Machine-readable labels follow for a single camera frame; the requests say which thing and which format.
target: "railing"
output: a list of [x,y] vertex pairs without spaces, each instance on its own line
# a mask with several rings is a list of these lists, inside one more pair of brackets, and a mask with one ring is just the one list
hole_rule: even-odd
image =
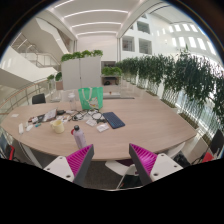
[[16,37],[11,47],[39,68],[53,67],[60,71],[57,59],[50,53],[40,53],[36,45],[31,44],[22,33]]

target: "keyboard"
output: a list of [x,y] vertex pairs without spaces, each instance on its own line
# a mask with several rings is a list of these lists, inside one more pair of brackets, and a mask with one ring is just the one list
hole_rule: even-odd
[[103,116],[113,129],[125,126],[124,122],[121,121],[113,112],[103,113]]

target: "indoor plant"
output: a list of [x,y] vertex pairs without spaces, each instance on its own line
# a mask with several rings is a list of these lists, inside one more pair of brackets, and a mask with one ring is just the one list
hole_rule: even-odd
[[74,52],[72,54],[72,59],[75,59],[75,58],[82,58],[82,53],[77,51],[77,52]]
[[64,54],[62,57],[61,57],[61,62],[64,62],[64,61],[68,61],[70,59],[72,59],[73,56],[72,54]]
[[92,52],[88,51],[88,50],[85,50],[82,52],[82,57],[83,58],[86,58],[86,57],[90,57],[92,56]]
[[102,57],[102,56],[103,56],[103,51],[101,51],[101,50],[94,50],[94,51],[92,52],[92,55],[93,55],[94,57],[96,57],[96,56],[100,56],[100,57]]

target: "window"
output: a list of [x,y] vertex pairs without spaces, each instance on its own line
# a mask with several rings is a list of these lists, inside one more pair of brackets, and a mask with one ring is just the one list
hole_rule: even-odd
[[214,54],[214,55],[216,55],[215,49],[213,48],[212,44],[210,42],[208,42],[208,41],[207,41],[207,43],[208,43],[208,46],[210,48],[211,53]]
[[149,32],[149,25],[147,23],[142,23],[142,22],[137,22],[138,30],[145,32],[145,33],[150,33]]
[[201,33],[202,33],[203,35],[205,35],[205,33],[201,30],[201,28],[200,28],[200,27],[198,27],[198,29],[201,31]]
[[188,38],[189,38],[189,41],[190,41],[191,47],[196,48],[197,46],[196,46],[196,43],[195,43],[195,41],[194,41],[194,38],[193,38],[193,37],[188,37]]
[[189,26],[188,26],[187,24],[183,24],[183,27],[184,27],[184,29],[185,29],[186,31],[190,31],[190,28],[189,28]]
[[174,25],[174,26],[175,26],[175,29],[176,29],[176,31],[177,31],[177,32],[181,31],[181,29],[180,29],[180,26],[179,26],[179,25]]
[[124,36],[122,38],[123,51],[135,51],[134,50],[134,37]]
[[198,39],[198,43],[199,43],[199,45],[200,45],[200,48],[201,48],[202,50],[206,50],[203,40],[200,39],[200,38],[197,38],[197,39]]
[[152,42],[148,40],[139,39],[139,53],[152,54]]
[[173,33],[173,27],[169,26],[169,29],[170,29],[170,33]]
[[176,42],[176,39],[175,38],[172,38],[172,42],[173,42],[173,46],[177,46],[177,42]]
[[185,47],[185,41],[183,37],[179,37],[179,42],[181,47]]
[[190,26],[194,32],[198,32],[194,25],[190,24]]

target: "white cabinet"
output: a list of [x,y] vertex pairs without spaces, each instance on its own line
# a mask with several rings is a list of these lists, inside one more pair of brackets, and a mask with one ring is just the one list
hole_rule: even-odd
[[100,87],[101,57],[87,57],[62,62],[64,90]]

